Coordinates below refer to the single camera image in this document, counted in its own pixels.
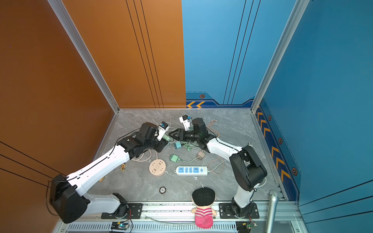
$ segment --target orange wall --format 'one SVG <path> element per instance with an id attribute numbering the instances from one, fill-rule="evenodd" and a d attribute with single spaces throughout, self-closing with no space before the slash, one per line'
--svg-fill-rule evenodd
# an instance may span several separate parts
<path id="1" fill-rule="evenodd" d="M 121 108 L 185 107 L 181 0 L 63 0 Z"/>
<path id="2" fill-rule="evenodd" d="M 1 1 L 0 22 L 0 141 L 63 174 L 87 165 L 113 111 L 48 1 Z M 3 144 L 0 154 L 58 174 Z M 41 183 L 0 170 L 1 230 L 51 232 L 58 217 L 45 207 L 50 178 L 3 156 L 0 168 Z"/>

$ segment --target pink striped shirt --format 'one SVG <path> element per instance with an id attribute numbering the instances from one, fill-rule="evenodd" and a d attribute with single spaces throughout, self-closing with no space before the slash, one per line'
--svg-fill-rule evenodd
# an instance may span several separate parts
<path id="1" fill-rule="evenodd" d="M 211 208 L 207 208 L 207 209 L 197 208 L 197 210 L 195 211 L 195 215 L 198 217 L 212 216 L 212 209 Z"/>

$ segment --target round power strip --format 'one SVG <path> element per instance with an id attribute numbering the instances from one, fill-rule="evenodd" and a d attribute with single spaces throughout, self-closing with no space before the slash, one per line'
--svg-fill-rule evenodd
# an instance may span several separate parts
<path id="1" fill-rule="evenodd" d="M 149 166 L 149 171 L 154 176 L 161 176 L 166 171 L 166 163 L 161 159 L 154 160 Z"/>

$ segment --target marble floor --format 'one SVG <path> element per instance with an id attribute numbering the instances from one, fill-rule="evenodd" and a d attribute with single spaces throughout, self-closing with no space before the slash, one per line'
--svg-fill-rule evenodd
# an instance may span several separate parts
<path id="1" fill-rule="evenodd" d="M 273 176 L 278 176 L 278 174 L 271 173 L 268 159 L 264 154 L 248 109 L 121 110 L 105 145 L 103 154 L 113 147 L 117 138 L 139 128 L 144 122 L 159 125 L 162 121 L 169 122 L 172 116 L 172 127 L 183 128 L 179 117 L 185 114 L 192 118 L 203 118 L 206 126 L 213 119 L 216 119 L 217 122 L 213 125 L 213 128 L 221 134 L 220 139 L 225 142 L 242 147 L 248 143 L 253 145 L 268 172 L 266 184 L 258 188 L 253 200 L 268 200 L 269 190 L 280 191 L 279 185 Z M 126 163 L 126 169 L 123 172 L 120 167 L 114 169 L 102 182 L 97 182 L 89 190 L 89 193 L 108 195 L 117 192 L 128 201 L 190 201 L 192 192 L 204 186 L 215 191 L 216 200 L 231 200 L 236 193 L 238 183 L 235 180 L 229 161 L 225 162 L 220 175 L 210 172 L 208 176 L 177 176 L 174 173 L 177 166 L 185 165 L 185 163 L 181 161 L 174 163 L 170 161 L 169 155 L 176 154 L 183 160 L 190 161 L 196 157 L 199 151 L 199 148 L 191 151 L 188 151 L 185 147 L 174 149 L 172 145 L 168 144 L 158 154 L 158 157 L 163 159 L 167 165 L 164 175 L 155 177 L 149 172 L 150 163 L 156 159 L 154 152 L 152 158 L 146 162 L 130 160 Z M 149 153 L 147 152 L 143 159 L 148 158 L 148 156 Z M 197 159 L 190 164 L 206 166 L 208 162 L 217 158 L 216 154 L 207 153 L 203 160 Z M 214 168 L 220 162 L 221 160 L 217 160 L 209 166 Z M 167 189 L 164 194 L 159 192 L 162 186 Z"/>

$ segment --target small cartoon figurine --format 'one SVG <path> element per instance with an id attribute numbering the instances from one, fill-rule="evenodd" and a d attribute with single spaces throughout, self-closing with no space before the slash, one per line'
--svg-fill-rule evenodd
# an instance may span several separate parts
<path id="1" fill-rule="evenodd" d="M 192 193 L 192 202 L 197 206 L 192 209 L 195 214 L 195 224 L 197 227 L 209 229 L 213 225 L 212 216 L 216 216 L 216 211 L 211 208 L 215 201 L 215 192 L 211 188 L 200 188 Z"/>

